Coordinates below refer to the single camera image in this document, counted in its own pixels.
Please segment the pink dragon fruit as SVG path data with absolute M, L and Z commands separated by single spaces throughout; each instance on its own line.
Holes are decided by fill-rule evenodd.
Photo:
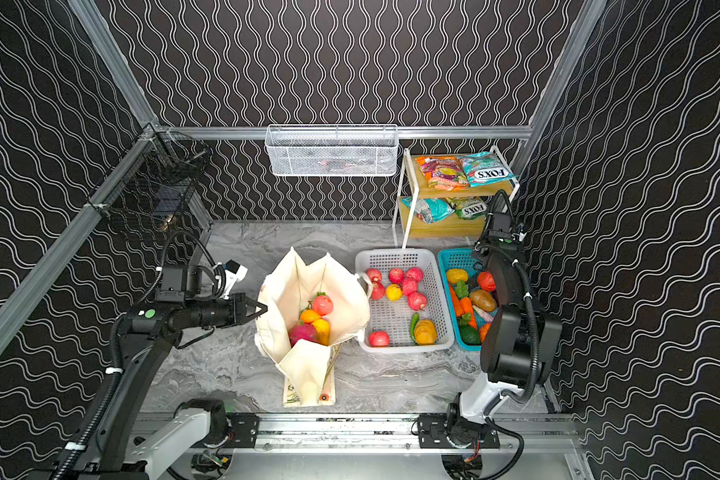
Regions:
M 312 324 L 298 324 L 288 332 L 289 342 L 294 347 L 299 341 L 319 344 L 319 335 Z

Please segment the orange tangerine with leaf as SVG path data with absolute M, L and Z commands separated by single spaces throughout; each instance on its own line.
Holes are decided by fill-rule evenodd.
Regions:
M 299 322 L 301 324 L 312 324 L 316 320 L 320 320 L 322 316 L 313 309 L 305 309 L 300 313 Z

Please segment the white wooden two-tier shelf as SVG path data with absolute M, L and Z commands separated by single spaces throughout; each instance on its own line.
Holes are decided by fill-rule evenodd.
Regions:
M 483 221 L 461 219 L 456 214 L 451 214 L 446 219 L 433 224 L 425 223 L 414 211 L 415 203 L 420 199 L 482 198 L 490 200 L 498 192 L 504 191 L 513 200 L 519 190 L 520 183 L 517 178 L 483 185 L 479 188 L 455 191 L 431 188 L 416 161 L 417 158 L 418 155 L 412 155 L 409 148 L 403 150 L 392 216 L 393 241 L 398 248 L 408 248 L 414 239 L 422 238 L 466 237 L 474 239 L 484 226 Z

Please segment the yellow pepper in teal basket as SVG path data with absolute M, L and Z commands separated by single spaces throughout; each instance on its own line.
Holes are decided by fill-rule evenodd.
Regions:
M 469 279 L 469 274 L 464 269 L 452 268 L 446 271 L 446 280 L 450 285 L 457 285 L 459 282 L 466 283 Z

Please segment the white plastic fruit basket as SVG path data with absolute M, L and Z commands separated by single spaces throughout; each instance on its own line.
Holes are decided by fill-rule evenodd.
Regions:
M 405 277 L 412 267 L 420 267 L 424 278 L 416 282 Z M 383 276 L 382 284 L 386 295 L 380 300 L 369 301 L 370 320 L 363 333 L 358 336 L 361 348 L 374 354 L 414 354 L 434 352 L 450 348 L 455 340 L 451 326 L 445 284 L 438 271 L 434 254 L 426 249 L 374 249 L 365 250 L 355 257 L 355 270 L 366 275 L 366 270 L 378 269 Z M 418 311 L 422 319 L 431 320 L 436 327 L 438 338 L 434 345 L 415 345 L 409 335 L 412 315 L 416 313 L 407 303 L 407 296 L 418 291 L 427 299 L 427 307 Z M 389 347 L 373 348 L 368 343 L 374 331 L 388 333 Z

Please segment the red apple with stem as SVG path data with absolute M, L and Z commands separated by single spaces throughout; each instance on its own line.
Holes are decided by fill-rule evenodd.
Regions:
M 428 299 L 423 293 L 414 291 L 407 296 L 407 303 L 413 311 L 418 312 L 427 307 Z

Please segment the floral canvas grocery bag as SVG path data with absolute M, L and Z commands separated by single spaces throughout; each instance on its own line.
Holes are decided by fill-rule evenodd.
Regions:
M 306 263 L 295 249 L 265 277 L 254 341 L 284 376 L 284 407 L 335 403 L 334 364 L 344 343 L 365 334 L 372 287 L 329 254 Z

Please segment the yellow lemon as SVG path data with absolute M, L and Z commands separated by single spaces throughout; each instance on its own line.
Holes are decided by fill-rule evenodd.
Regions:
M 328 346 L 330 344 L 331 327 L 328 320 L 319 318 L 311 323 L 315 330 L 316 342 Z

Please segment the red peach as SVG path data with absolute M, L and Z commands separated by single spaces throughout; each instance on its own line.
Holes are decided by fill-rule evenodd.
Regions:
M 386 288 L 381 282 L 373 281 L 370 299 L 380 300 L 386 295 Z
M 372 282 L 381 283 L 383 280 L 382 273 L 378 269 L 374 269 L 374 268 L 367 269 L 366 275 Z

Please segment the teal snack bag lower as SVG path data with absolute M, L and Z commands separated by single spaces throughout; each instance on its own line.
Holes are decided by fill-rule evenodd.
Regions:
M 447 201 L 440 198 L 418 198 L 413 201 L 412 197 L 402 197 L 401 202 L 425 224 L 441 222 L 454 213 Z

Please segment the teal Fox's candy bag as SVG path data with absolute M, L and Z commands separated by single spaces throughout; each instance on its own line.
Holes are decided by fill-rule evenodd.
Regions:
M 515 177 L 507 164 L 492 152 L 461 156 L 459 161 L 471 188 L 478 188 Z

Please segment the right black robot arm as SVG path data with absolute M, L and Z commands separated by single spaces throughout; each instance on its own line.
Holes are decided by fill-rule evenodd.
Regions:
M 481 373 L 448 407 L 446 438 L 455 447 L 479 445 L 497 429 L 493 414 L 508 401 L 527 403 L 551 372 L 562 324 L 542 311 L 521 236 L 511 213 L 491 213 L 473 247 L 494 278 L 498 309 L 481 344 Z

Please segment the red tomato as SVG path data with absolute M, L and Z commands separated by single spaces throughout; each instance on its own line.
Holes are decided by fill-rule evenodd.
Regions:
M 477 275 L 477 284 L 486 292 L 494 292 L 497 290 L 496 281 L 489 271 L 483 271 Z

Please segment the brown potato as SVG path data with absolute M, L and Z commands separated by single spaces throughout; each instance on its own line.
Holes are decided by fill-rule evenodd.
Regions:
M 493 312 L 498 308 L 498 304 L 490 292 L 483 289 L 473 290 L 469 294 L 472 305 L 485 312 Z

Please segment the orange carrot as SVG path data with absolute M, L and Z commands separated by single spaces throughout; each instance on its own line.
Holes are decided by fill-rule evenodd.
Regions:
M 452 285 L 448 285 L 448 290 L 449 290 L 450 299 L 451 299 L 451 303 L 452 303 L 452 307 L 453 307 L 453 311 L 454 311 L 454 316 L 457 319 L 459 319 L 464 314 L 464 310 L 461 305 L 460 298 L 457 296 Z
M 475 312 L 471 299 L 468 296 L 461 298 L 459 300 L 459 304 L 463 310 L 463 313 L 459 316 L 459 325 L 470 326 L 474 329 L 477 329 L 477 322 L 475 319 Z

